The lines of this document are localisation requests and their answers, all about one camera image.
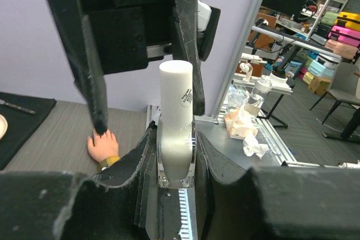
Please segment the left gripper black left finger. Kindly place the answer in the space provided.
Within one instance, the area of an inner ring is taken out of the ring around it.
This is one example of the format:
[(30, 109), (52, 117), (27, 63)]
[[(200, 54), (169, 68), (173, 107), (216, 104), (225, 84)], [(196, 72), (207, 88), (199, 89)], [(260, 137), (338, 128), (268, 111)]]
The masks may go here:
[(141, 178), (154, 131), (94, 176), (69, 171), (1, 173), (2, 239), (148, 239)]

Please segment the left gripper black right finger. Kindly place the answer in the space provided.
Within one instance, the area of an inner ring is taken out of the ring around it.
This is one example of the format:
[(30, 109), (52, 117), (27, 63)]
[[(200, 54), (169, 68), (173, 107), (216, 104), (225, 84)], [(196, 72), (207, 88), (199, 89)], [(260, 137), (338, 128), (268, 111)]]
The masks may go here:
[(359, 170), (243, 169), (197, 135), (199, 239), (358, 239)]

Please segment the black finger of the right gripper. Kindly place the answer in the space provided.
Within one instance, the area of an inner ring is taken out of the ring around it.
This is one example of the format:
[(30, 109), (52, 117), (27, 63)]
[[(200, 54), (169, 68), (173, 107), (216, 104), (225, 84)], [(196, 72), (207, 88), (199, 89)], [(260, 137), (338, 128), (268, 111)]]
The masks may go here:
[(173, 56), (192, 64), (193, 114), (205, 113), (205, 95), (201, 76), (201, 61), (197, 50), (197, 0), (174, 0)]
[(104, 73), (96, 49), (91, 22), (80, 0), (47, 0), (74, 77), (87, 103), (98, 134), (107, 131), (108, 113)]

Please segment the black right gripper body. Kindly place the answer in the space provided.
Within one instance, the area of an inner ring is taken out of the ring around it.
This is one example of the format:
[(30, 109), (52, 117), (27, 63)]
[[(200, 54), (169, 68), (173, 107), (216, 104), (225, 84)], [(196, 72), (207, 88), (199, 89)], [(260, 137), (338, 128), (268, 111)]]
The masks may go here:
[(187, 60), (175, 0), (80, 0), (104, 74), (147, 68), (171, 55)]

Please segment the clear nail polish bottle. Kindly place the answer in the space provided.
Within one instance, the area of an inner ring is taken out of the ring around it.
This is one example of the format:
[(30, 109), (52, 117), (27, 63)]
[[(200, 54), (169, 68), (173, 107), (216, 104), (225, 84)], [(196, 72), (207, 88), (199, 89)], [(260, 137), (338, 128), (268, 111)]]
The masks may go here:
[(186, 189), (194, 186), (196, 132), (194, 124), (182, 129), (157, 126), (157, 182), (160, 188)]

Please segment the mannequin hand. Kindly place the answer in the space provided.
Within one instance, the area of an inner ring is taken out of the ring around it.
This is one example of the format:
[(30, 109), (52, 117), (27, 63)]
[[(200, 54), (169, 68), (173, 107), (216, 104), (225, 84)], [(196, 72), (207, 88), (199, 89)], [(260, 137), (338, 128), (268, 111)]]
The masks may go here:
[(109, 130), (103, 135), (97, 134), (94, 130), (93, 135), (87, 139), (88, 153), (99, 164), (103, 161), (114, 163), (119, 156), (119, 144), (116, 136)]

